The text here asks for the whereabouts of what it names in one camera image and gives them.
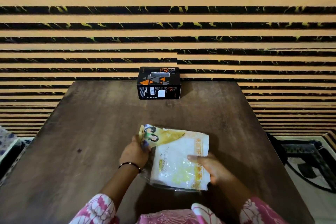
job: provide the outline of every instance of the black box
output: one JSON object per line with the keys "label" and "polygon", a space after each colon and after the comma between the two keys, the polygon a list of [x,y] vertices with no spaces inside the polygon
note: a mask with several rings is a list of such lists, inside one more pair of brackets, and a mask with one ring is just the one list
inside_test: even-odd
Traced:
{"label": "black box", "polygon": [[139,99],[180,99],[178,67],[140,67],[136,82]]}

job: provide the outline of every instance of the plastic packet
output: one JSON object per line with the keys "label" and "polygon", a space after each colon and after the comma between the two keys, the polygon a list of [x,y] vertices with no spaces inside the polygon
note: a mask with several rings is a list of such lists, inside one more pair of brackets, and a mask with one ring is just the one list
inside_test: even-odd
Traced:
{"label": "plastic packet", "polygon": [[142,125],[142,147],[151,148],[141,176],[153,186],[178,191],[207,190],[210,174],[187,155],[207,156],[209,136],[199,132]]}

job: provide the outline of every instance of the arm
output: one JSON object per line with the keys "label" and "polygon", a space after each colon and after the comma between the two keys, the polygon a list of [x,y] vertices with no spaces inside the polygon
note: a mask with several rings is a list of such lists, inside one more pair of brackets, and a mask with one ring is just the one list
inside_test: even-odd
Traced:
{"label": "arm", "polygon": [[188,159],[201,164],[210,173],[210,182],[221,188],[239,214],[241,224],[286,224],[270,206],[253,197],[252,192],[211,153],[207,157],[188,155]]}
{"label": "arm", "polygon": [[[126,146],[121,154],[119,163],[132,162],[143,168],[148,160],[149,150],[142,150],[138,136],[133,136],[132,142]],[[70,224],[110,224],[115,223],[115,213],[124,197],[129,185],[139,173],[130,164],[122,165],[112,178],[73,218]]]}

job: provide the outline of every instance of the brown tabletop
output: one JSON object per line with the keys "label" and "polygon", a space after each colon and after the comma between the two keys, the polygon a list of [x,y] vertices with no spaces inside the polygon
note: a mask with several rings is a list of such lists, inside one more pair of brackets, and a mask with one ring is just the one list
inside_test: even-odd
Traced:
{"label": "brown tabletop", "polygon": [[[1,223],[67,223],[118,167],[141,124],[199,131],[210,150],[289,223],[314,221],[235,82],[186,82],[180,100],[139,100],[135,82],[75,82],[0,189]],[[118,210],[141,214],[210,207],[232,223],[216,187],[201,193],[153,188],[137,177]]]}

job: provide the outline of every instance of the bracelet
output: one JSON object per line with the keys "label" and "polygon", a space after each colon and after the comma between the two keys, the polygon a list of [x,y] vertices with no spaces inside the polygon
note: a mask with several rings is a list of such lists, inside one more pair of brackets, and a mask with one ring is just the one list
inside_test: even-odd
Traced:
{"label": "bracelet", "polygon": [[118,167],[118,169],[119,169],[122,165],[126,165],[126,164],[130,164],[130,165],[135,166],[135,167],[139,170],[139,173],[141,173],[141,168],[140,168],[137,164],[134,164],[134,163],[132,163],[132,162],[125,162],[125,163],[122,163],[122,164],[120,164],[120,166]]}

